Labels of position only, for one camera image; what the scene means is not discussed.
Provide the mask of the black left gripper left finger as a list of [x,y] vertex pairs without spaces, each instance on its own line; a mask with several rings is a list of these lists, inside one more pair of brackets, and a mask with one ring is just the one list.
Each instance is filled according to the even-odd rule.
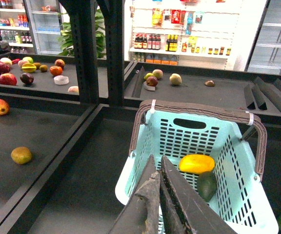
[[110,234],[156,234],[159,230],[160,174],[150,155],[136,188]]

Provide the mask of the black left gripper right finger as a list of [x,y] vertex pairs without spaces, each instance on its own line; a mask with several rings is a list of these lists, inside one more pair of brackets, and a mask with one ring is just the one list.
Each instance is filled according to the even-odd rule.
[[166,234],[235,233],[166,156],[161,158],[160,176],[160,205]]

